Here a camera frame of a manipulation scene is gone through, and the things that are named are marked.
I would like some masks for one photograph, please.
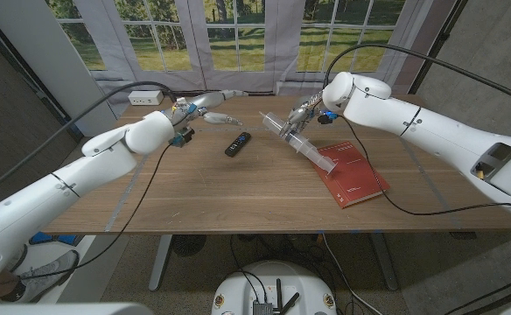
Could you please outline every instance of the black cable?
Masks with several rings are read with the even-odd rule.
[[[342,53],[340,53],[337,57],[335,57],[335,59],[333,60],[332,64],[327,68],[327,72],[325,73],[325,79],[324,79],[324,85],[323,85],[323,88],[325,88],[327,86],[327,84],[329,84],[329,73],[332,71],[332,68],[334,66],[334,64],[342,57],[344,56],[345,54],[355,50],[355,49],[359,49],[359,48],[362,48],[362,47],[368,47],[368,46],[372,46],[372,47],[381,47],[381,48],[388,48],[388,49],[392,49],[392,50],[396,50],[396,51],[399,51],[399,52],[402,52],[402,53],[407,53],[407,54],[410,54],[412,56],[415,56],[415,57],[418,57],[418,58],[421,58],[423,60],[428,60],[432,63],[436,63],[442,67],[446,67],[448,69],[451,69],[459,74],[463,74],[471,79],[474,79],[478,82],[481,82],[481,83],[484,83],[486,85],[488,85],[489,87],[491,88],[495,88],[499,91],[501,91],[502,93],[505,93],[507,95],[510,95],[511,96],[511,89],[507,88],[507,87],[503,87],[502,85],[498,84],[498,83],[495,83],[493,81],[490,81],[488,79],[485,79],[483,77],[480,77],[478,76],[477,74],[474,74],[474,73],[470,73],[462,68],[459,68],[457,66],[454,66],[454,65],[451,65],[447,62],[444,62],[442,60],[439,60],[439,59],[436,59],[436,58],[432,58],[432,57],[429,57],[429,56],[426,56],[426,55],[423,55],[419,52],[413,52],[411,50],[408,50],[408,49],[405,49],[405,48],[401,48],[401,47],[397,47],[397,46],[394,46],[394,45],[384,45],[384,44],[363,44],[363,45],[355,45],[353,47],[349,47],[347,48],[345,51],[343,51]],[[382,194],[384,195],[384,197],[389,201],[389,203],[392,204],[392,206],[396,207],[397,209],[405,212],[406,214],[412,214],[412,215],[435,215],[435,214],[449,214],[449,213],[453,213],[453,212],[457,212],[457,211],[463,211],[463,210],[468,210],[468,209],[474,209],[474,208],[479,208],[479,207],[491,207],[491,206],[511,206],[511,203],[487,203],[487,204],[481,204],[481,205],[474,205],[474,206],[464,206],[464,207],[461,207],[461,208],[455,208],[455,209],[450,209],[450,210],[446,210],[446,211],[440,211],[440,212],[435,212],[435,213],[413,213],[411,211],[408,211],[406,209],[403,209],[401,208],[400,206],[398,206],[394,201],[392,201],[388,195],[384,192],[384,190],[382,189],[382,184],[380,183],[380,180],[378,179],[378,176],[376,175],[376,171],[374,169],[374,167],[372,166],[372,164],[370,163],[370,159],[368,157],[368,152],[367,152],[367,149],[365,148],[365,146],[362,144],[362,141],[357,137],[356,133],[354,132],[354,129],[353,129],[353,126],[351,125],[351,123],[345,118],[343,117],[343,119],[345,120],[345,122],[347,123],[347,125],[349,126],[349,128],[351,129],[351,131],[353,132],[353,135],[354,137],[357,139],[357,141],[359,142],[359,145],[360,147],[364,150],[365,152],[365,156],[367,158],[367,161],[368,161],[368,165],[370,166],[370,169],[372,170],[372,173],[374,174],[374,177],[376,179],[376,183],[378,184],[378,186],[380,187],[381,189],[381,192]],[[460,307],[456,308],[456,309],[453,309],[449,312],[447,312],[446,314],[449,314],[449,313],[452,313],[452,312],[455,312],[461,308],[464,308],[472,303],[475,303],[483,298],[486,298],[486,297],[489,297],[497,292],[500,292],[500,291],[503,291],[505,290],[506,288],[510,287],[511,286],[511,283],[499,288],[498,290],[494,290],[492,292],[489,292],[487,293],[486,295],[482,296],[482,297],[478,297],[476,299],[474,299],[473,301],[467,303],[467,304],[464,304],[464,305],[461,305]],[[503,303],[504,300],[506,298],[510,298],[511,297],[511,294],[509,294],[508,296],[498,300],[498,301],[495,301],[493,302],[492,304],[490,305],[499,305],[499,303]],[[488,311],[488,309],[485,309],[485,308],[481,308],[479,310],[483,310],[482,312],[486,312]]]
[[[123,91],[127,88],[133,88],[143,85],[152,85],[162,88],[162,91],[168,95],[172,102],[176,101],[176,96],[174,93],[164,84],[154,82],[154,81],[139,81],[139,82],[133,82],[130,84],[126,84],[124,86],[115,88],[111,90],[109,93],[104,95],[102,98],[100,98],[98,101],[95,101],[92,105],[90,105],[87,109],[85,109],[82,113],[77,115],[75,118],[71,119],[68,123],[63,125],[61,128],[59,128],[53,135],[51,135],[47,140],[45,140],[36,150],[32,151],[30,154],[28,154],[25,158],[23,158],[20,162],[18,162],[16,165],[14,165],[10,170],[8,170],[3,176],[0,177],[0,184],[5,181],[12,173],[16,172],[20,167],[28,163],[32,158],[34,158],[40,151],[42,151],[48,144],[50,144],[58,135],[60,135],[63,131],[67,130],[69,127],[74,125],[76,122],[78,122],[84,115],[88,114],[91,110],[98,107],[100,104],[104,103],[108,98],[113,96],[114,94]]]
[[[386,199],[389,201],[389,203],[392,204],[392,206],[394,206],[397,209],[405,212],[406,214],[411,214],[411,215],[439,215],[439,214],[451,214],[451,213],[455,213],[455,212],[458,212],[458,211],[464,211],[464,210],[475,209],[475,208],[480,208],[480,207],[511,206],[511,203],[507,203],[507,202],[490,202],[490,203],[480,204],[480,205],[462,206],[462,207],[455,208],[455,209],[444,210],[444,211],[437,211],[437,212],[432,212],[432,213],[414,213],[412,211],[403,209],[402,207],[398,206],[394,201],[392,201],[392,199],[390,199],[388,197],[388,195],[386,194],[386,192],[382,188],[382,184],[380,183],[380,180],[378,179],[378,175],[376,174],[375,168],[372,166],[372,163],[370,163],[370,158],[368,157],[367,148],[365,148],[364,144],[362,144],[362,141],[359,139],[357,134],[354,132],[354,129],[353,129],[353,126],[351,125],[351,123],[345,117],[342,116],[342,118],[343,118],[343,120],[345,120],[346,124],[349,125],[349,128],[351,129],[351,132],[353,132],[354,138],[357,139],[357,142],[359,143],[360,147],[364,151],[364,155],[367,158],[367,162],[368,162],[368,165],[370,166],[370,170],[374,174],[374,178],[376,179],[376,184],[378,184],[378,187],[380,187],[381,193],[384,195],[384,197],[386,197]]]
[[[349,301],[346,305],[345,305],[345,314],[347,314],[347,307],[351,305],[352,306],[352,309],[351,309],[351,315],[354,315],[354,306],[357,305],[359,306],[360,308],[360,313],[361,315],[364,315],[364,310],[362,309],[362,306],[356,302],[354,302],[353,298],[351,297],[351,301]]]
[[[234,238],[235,236],[232,234],[230,235],[230,251],[232,252],[232,257],[234,258],[234,262],[236,263],[236,267],[238,268],[238,271],[241,272],[245,277],[246,277],[246,280],[248,280],[249,282],[249,285],[252,287],[252,290],[254,291],[255,293],[255,301],[257,303],[259,303],[259,297],[257,296],[257,291],[256,291],[256,288],[254,288],[254,285],[252,284],[251,281],[249,281],[249,278],[248,276],[246,276],[246,274],[248,273],[247,271],[244,271],[242,269],[242,267],[240,267],[240,264],[238,263],[238,258],[236,258],[236,254],[235,254],[235,248],[232,246],[232,239]],[[267,293],[265,292],[265,287],[263,286],[262,284],[262,289],[263,289],[263,302],[267,303]]]
[[[511,302],[511,293],[508,294],[505,297],[499,298],[498,300],[492,302],[491,304],[488,304],[488,305],[485,305],[483,307],[480,307],[477,310],[469,311],[469,312],[467,312],[464,315],[479,315],[479,314],[483,314],[485,312],[489,312],[491,310],[494,310],[497,307],[503,306],[503,305],[505,305],[507,303],[510,303],[510,302]]]
[[[452,65],[452,64],[450,64],[448,62],[445,62],[445,61],[442,61],[442,60],[439,60],[439,59],[436,59],[436,58],[429,57],[429,56],[424,55],[424,54],[419,53],[419,52],[413,52],[413,51],[411,51],[409,49],[401,48],[401,47],[398,47],[398,46],[395,46],[395,45],[387,45],[387,44],[360,44],[360,45],[354,45],[354,46],[349,47],[346,50],[344,50],[342,53],[337,55],[337,57],[335,57],[335,59],[332,61],[332,63],[327,68],[327,72],[325,72],[325,79],[324,79],[324,86],[323,86],[323,88],[326,88],[326,86],[329,84],[329,73],[332,71],[332,68],[335,65],[335,63],[337,62],[337,60],[339,60],[341,57],[343,57],[347,53],[349,53],[349,52],[351,52],[353,50],[362,48],[362,47],[388,48],[388,49],[395,50],[395,51],[398,51],[398,52],[401,52],[401,53],[407,53],[407,54],[409,54],[411,56],[415,56],[415,57],[421,58],[423,60],[428,60],[428,61],[430,61],[432,63],[436,63],[437,65],[440,65],[442,67],[451,69],[451,70],[453,70],[453,71],[455,71],[455,72],[457,72],[459,74],[463,74],[463,75],[465,75],[468,78],[471,78],[471,79],[474,79],[474,80],[476,80],[478,82],[486,84],[486,85],[488,85],[491,88],[496,88],[497,90],[501,91],[502,93],[511,96],[511,89],[508,88],[508,87],[503,87],[499,83],[496,83],[496,82],[493,82],[491,80],[485,79],[485,78],[483,78],[483,77],[481,77],[481,76],[479,76],[479,75],[477,75],[475,73],[471,73],[471,72],[469,72],[467,70],[464,70],[464,69],[462,69],[462,68],[460,68],[458,66],[454,66],[454,65]]]
[[[461,310],[461,309],[463,309],[464,307],[467,307],[467,306],[469,306],[469,305],[472,305],[472,304],[473,304],[473,303],[475,303],[475,302],[478,302],[478,301],[480,301],[480,300],[482,300],[482,299],[484,299],[484,298],[490,297],[490,296],[492,296],[493,294],[499,293],[499,292],[501,292],[501,291],[503,291],[503,290],[506,290],[506,289],[508,289],[508,288],[510,288],[510,287],[511,287],[511,283],[509,283],[509,284],[507,284],[507,285],[505,285],[505,286],[502,286],[502,287],[500,287],[500,288],[499,288],[499,289],[497,289],[497,290],[493,290],[493,291],[491,291],[491,292],[489,292],[489,293],[487,293],[487,294],[485,294],[485,295],[483,295],[483,296],[477,297],[477,298],[475,298],[475,299],[473,299],[473,300],[471,300],[471,301],[469,301],[469,302],[467,302],[467,303],[465,303],[465,304],[462,304],[462,305],[461,305],[461,306],[459,306],[459,307],[456,307],[455,309],[452,309],[452,310],[450,310],[450,311],[447,311],[444,315],[448,315],[448,314],[453,313],[453,312],[455,312],[455,311],[457,311],[457,310]]]
[[[180,119],[178,122],[176,123],[173,123],[172,124],[172,127],[176,127],[179,125],[179,123],[183,122],[187,117],[189,116],[189,113],[185,114],[184,117],[182,117],[182,119]]]
[[[226,276],[224,276],[224,278],[226,279],[226,278],[228,278],[230,275],[232,275],[232,274],[234,274],[234,273],[240,273],[240,272],[241,272],[241,273],[244,273],[244,274],[249,274],[250,276],[254,277],[254,278],[255,278],[255,280],[257,280],[257,281],[259,282],[259,284],[262,286],[262,288],[265,288],[265,286],[263,285],[262,280],[260,280],[260,278],[259,278],[258,276],[254,275],[253,273],[251,273],[251,272],[249,272],[249,271],[246,271],[246,270],[234,270],[234,271],[232,271],[232,272],[228,272],[228,274],[227,274]]]
[[[141,196],[141,199],[139,200],[139,203],[136,205],[135,210],[133,210],[133,212],[131,213],[131,216],[129,217],[129,219],[127,220],[125,225],[123,226],[122,230],[119,231],[119,233],[117,234],[115,239],[102,252],[100,252],[98,255],[94,256],[93,258],[91,258],[89,261],[84,262],[84,263],[82,263],[82,264],[80,264],[78,266],[75,266],[75,267],[72,267],[72,268],[69,268],[69,269],[65,269],[65,270],[62,270],[62,271],[55,271],[55,272],[44,274],[44,275],[24,276],[24,277],[21,276],[19,279],[20,280],[27,280],[27,279],[34,279],[34,278],[39,278],[39,277],[55,276],[55,275],[63,274],[63,273],[66,273],[66,272],[72,272],[72,271],[75,271],[75,270],[77,270],[79,268],[82,268],[82,267],[88,265],[89,263],[91,263],[94,260],[96,260],[98,257],[102,256],[106,251],[108,251],[108,249],[110,249],[117,242],[117,240],[120,238],[120,236],[122,236],[123,231],[125,231],[125,228],[130,224],[131,219],[133,219],[133,216],[135,216],[135,213],[137,212],[137,210],[141,206],[141,203],[143,202],[144,196],[146,196],[147,192],[149,191],[149,187],[151,187],[152,180],[155,178],[155,175],[157,174],[158,167],[160,166],[160,161],[162,161],[162,157],[166,153],[166,150],[168,150],[168,148],[170,148],[171,146],[172,146],[171,144],[168,144],[168,146],[162,151],[162,154],[160,155],[160,158],[158,159],[158,162],[157,162],[157,167],[155,167],[154,172],[152,173],[152,176],[150,177],[149,184],[147,184],[146,188],[144,189],[143,195]],[[6,282],[3,282],[3,283],[0,283],[0,285],[12,283],[14,281],[18,281],[18,280],[6,281]]]

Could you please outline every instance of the table leg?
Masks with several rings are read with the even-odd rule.
[[[397,284],[396,273],[394,272],[394,266],[392,265],[392,259],[389,256],[388,246],[382,233],[370,234],[370,241],[374,247],[376,257],[378,257],[378,263],[380,264],[381,273],[384,275],[386,287],[390,291],[396,291],[399,289]]]
[[[162,283],[162,275],[165,273],[166,262],[168,261],[168,257],[170,257],[169,252],[171,242],[171,235],[168,234],[160,236],[157,257],[154,259],[152,273],[150,274],[149,290],[152,292],[157,291]]]

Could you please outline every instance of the power strip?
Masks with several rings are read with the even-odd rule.
[[[161,91],[133,91],[129,94],[131,105],[160,105],[165,98]]]

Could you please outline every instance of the black remote control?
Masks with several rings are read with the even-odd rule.
[[[248,132],[242,132],[232,144],[228,146],[228,148],[224,151],[224,154],[228,155],[229,157],[233,158],[238,151],[246,145],[246,143],[249,141],[249,139],[252,137]]]

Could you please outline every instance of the book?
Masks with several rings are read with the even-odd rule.
[[[312,163],[324,184],[341,208],[373,198],[382,193],[365,157],[350,142],[328,145],[319,154],[337,163],[329,174]],[[389,184],[377,171],[384,191]]]

